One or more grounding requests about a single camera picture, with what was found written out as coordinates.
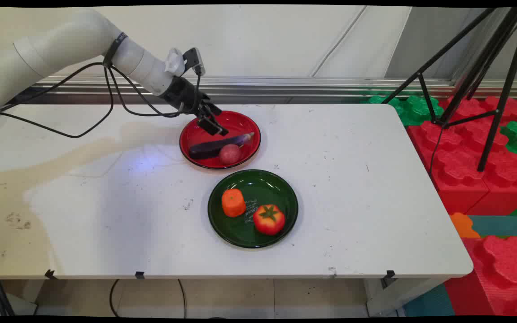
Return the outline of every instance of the green plate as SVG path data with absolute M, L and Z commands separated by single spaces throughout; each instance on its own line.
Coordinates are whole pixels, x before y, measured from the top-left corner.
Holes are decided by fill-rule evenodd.
M 224 191 L 238 188 L 246 202 L 246 212 L 236 218 L 224 214 L 221 197 Z M 253 213 L 264 204 L 275 204 L 285 215 L 285 226 L 274 236 L 263 235 L 254 228 Z M 243 248 L 261 248 L 280 241 L 294 227 L 298 201 L 293 188 L 281 177 L 262 170 L 238 171 L 226 176 L 209 197 L 209 220 L 222 239 Z

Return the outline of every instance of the red foam block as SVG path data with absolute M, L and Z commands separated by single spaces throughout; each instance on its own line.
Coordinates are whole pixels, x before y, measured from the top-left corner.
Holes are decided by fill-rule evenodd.
M 516 154 L 507 150 L 490 153 L 483 180 L 489 192 L 468 210 L 468 214 L 506 216 L 517 210 Z
M 460 123 L 455 126 L 455 131 L 462 137 L 462 147 L 468 151 L 468 153 L 480 160 L 482 151 L 484 151 L 484 145 L 486 145 L 486 139 L 488 139 L 488 133 L 492 121 L 488 118 L 483 118 L 475 121 Z M 506 151 L 506 144 L 508 143 L 508 137 L 500 132 L 496 133 L 494 142 L 492 143 L 491 151 L 500 152 Z
M 440 106 L 446 110 L 448 108 L 448 105 L 452 101 L 454 96 L 451 96 L 445 100 L 440 101 Z M 476 99 L 471 100 L 462 100 L 460 104 L 458 105 L 458 108 L 454 112 L 452 118 L 450 119 L 450 122 L 458 121 L 464 118 L 477 116 L 479 114 L 485 113 L 486 109 L 482 108 L 480 106 L 480 101 Z
M 419 126 L 408 126 L 407 131 L 422 163 L 429 170 L 440 126 L 425 121 Z M 434 156 L 431 179 L 450 214 L 466 213 L 488 192 L 482 173 L 476 172 L 477 160 L 461 145 L 459 134 L 452 128 L 444 130 Z
M 488 96 L 484 101 L 480 102 L 480 106 L 486 111 L 496 110 L 500 98 L 497 96 Z M 517 100 L 508 98 L 502 117 L 500 119 L 500 126 L 504 127 L 510 121 L 517 122 Z
M 517 316 L 517 237 L 462 242 L 474 270 L 444 283 L 456 315 Z

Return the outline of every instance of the black strap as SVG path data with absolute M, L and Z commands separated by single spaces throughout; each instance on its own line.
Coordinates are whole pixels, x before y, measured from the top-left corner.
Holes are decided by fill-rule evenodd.
M 106 68 L 109 68 L 113 66 L 113 55 L 115 55 L 115 52 L 117 49 L 119 49 L 119 46 L 121 46 L 121 43 L 127 38 L 128 36 L 125 33 L 121 33 L 119 37 L 117 37 L 113 43 L 111 44 L 111 47 L 109 47 L 109 50 L 105 54 L 105 58 L 103 59 L 103 66 Z

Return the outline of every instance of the tripod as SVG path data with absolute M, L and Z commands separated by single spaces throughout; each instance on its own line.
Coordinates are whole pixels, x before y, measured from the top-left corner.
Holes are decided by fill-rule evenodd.
M 426 104 L 428 105 L 429 113 L 430 113 L 430 121 L 432 123 L 441 125 L 441 133 L 444 129 L 448 129 L 451 126 L 458 125 L 460 123 L 494 116 L 492 119 L 492 125 L 490 126 L 490 131 L 488 133 L 488 138 L 486 139 L 486 144 L 484 145 L 484 151 L 482 152 L 482 156 L 480 157 L 480 162 L 478 162 L 478 172 L 483 172 L 484 167 L 486 166 L 486 161 L 488 160 L 488 155 L 490 154 L 490 149 L 492 148 L 492 143 L 494 142 L 494 137 L 496 136 L 496 132 L 498 130 L 498 125 L 500 124 L 500 119 L 502 117 L 502 113 L 504 112 L 506 99 L 509 96 L 509 92 L 512 88 L 513 78 L 517 72 L 517 46 L 516 50 L 513 54 L 512 63 L 510 64 L 508 75 L 506 76 L 506 80 L 504 83 L 504 87 L 502 88 L 502 93 L 500 95 L 500 100 L 498 102 L 497 108 L 494 111 L 486 112 L 479 114 L 477 116 L 472 116 L 464 119 L 460 119 L 458 121 L 449 122 L 449 120 L 456 112 L 456 109 L 460 105 L 460 102 L 467 96 L 466 98 L 470 100 L 478 86 L 480 86 L 480 82 L 484 79 L 486 72 L 490 68 L 490 65 L 500 53 L 501 49 L 504 47 L 505 43 L 514 33 L 515 29 L 517 29 L 517 7 L 512 7 L 509 9 L 508 13 L 501 21 L 500 25 L 480 53 L 480 56 L 476 59 L 472 68 L 468 72 L 468 75 L 464 78 L 464 81 L 456 91 L 454 98 L 448 104 L 446 111 L 438 118 L 434 114 L 434 109 L 432 107 L 432 102 L 430 101 L 430 97 L 428 95 L 428 90 L 426 88 L 426 83 L 424 81 L 424 77 L 422 73 L 429 68 L 437 59 L 439 59 L 442 55 L 444 55 L 451 47 L 453 47 L 460 39 L 462 39 L 466 34 L 468 34 L 474 27 L 478 26 L 482 20 L 490 15 L 495 10 L 495 8 L 488 8 L 484 10 L 480 14 L 480 16 L 476 17 L 463 31 L 460 31 L 456 37 L 454 37 L 447 45 L 445 45 L 442 49 L 440 49 L 431 59 L 429 59 L 422 67 L 418 68 L 414 74 L 412 74 L 400 87 L 398 87 L 388 98 L 382 101 L 383 104 L 387 104 L 390 100 L 392 100 L 395 96 L 397 96 L 402 90 L 406 88 L 412 81 L 418 78 L 420 82 L 420 86 L 422 91 L 424 92 L 424 97 L 426 100 Z

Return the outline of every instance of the carrot piece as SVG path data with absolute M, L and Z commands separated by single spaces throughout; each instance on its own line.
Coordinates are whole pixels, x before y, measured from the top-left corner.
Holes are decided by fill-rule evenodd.
M 242 192 L 236 188 L 224 191 L 221 202 L 224 214 L 231 218 L 238 217 L 246 210 L 245 199 L 242 198 Z

